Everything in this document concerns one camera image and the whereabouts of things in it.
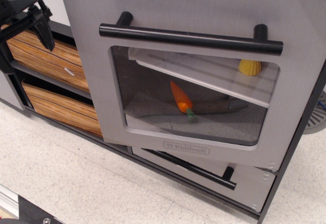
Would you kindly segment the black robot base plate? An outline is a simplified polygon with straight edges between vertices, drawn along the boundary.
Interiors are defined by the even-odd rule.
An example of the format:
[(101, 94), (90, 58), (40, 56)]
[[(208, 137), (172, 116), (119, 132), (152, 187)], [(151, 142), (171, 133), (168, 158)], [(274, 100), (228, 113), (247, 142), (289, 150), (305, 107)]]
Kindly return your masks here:
[(64, 223), (20, 195), (16, 200), (1, 197), (1, 210), (14, 216), (2, 217), (1, 223)]

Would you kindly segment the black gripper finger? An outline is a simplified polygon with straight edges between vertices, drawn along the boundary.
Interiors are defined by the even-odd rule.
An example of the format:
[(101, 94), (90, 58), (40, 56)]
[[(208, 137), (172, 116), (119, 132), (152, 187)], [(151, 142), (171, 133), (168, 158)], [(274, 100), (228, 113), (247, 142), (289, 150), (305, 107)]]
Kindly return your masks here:
[(34, 22), (33, 30), (42, 45), (48, 50), (53, 51), (55, 42), (48, 21), (44, 18), (37, 19)]

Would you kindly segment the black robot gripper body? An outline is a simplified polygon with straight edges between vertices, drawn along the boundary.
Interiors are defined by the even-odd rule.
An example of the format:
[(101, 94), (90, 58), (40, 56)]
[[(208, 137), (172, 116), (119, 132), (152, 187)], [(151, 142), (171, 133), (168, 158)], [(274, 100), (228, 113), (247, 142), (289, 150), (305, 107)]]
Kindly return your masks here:
[(1, 0), (1, 42), (8, 41), (27, 29), (33, 29), (37, 19), (50, 21), (51, 10), (43, 0)]

